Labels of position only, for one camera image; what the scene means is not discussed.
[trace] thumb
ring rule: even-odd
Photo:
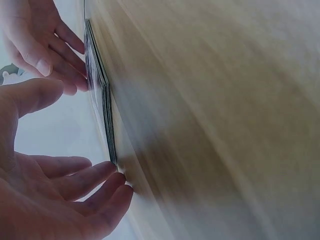
[[[53,64],[48,51],[31,35],[27,22],[15,20],[6,28],[7,37],[20,52],[23,60],[35,67],[44,77],[51,74]]]
[[[60,80],[32,79],[22,83],[5,85],[0,88],[0,96],[12,103],[2,104],[1,108],[14,106],[11,111],[21,118],[26,114],[44,109],[55,103],[62,95],[64,85]]]

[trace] fingernail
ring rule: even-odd
[[[38,62],[36,69],[38,69],[38,71],[45,77],[48,77],[51,74],[51,65],[43,59]]]

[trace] wood grain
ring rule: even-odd
[[[144,240],[320,238],[320,2],[92,0]]]

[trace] stack of cards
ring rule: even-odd
[[[110,85],[98,51],[89,19],[85,19],[85,61],[93,109],[98,121],[103,143],[107,144],[110,160],[117,165]]]

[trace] wooden table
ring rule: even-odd
[[[90,5],[137,239],[320,239],[320,1]]]

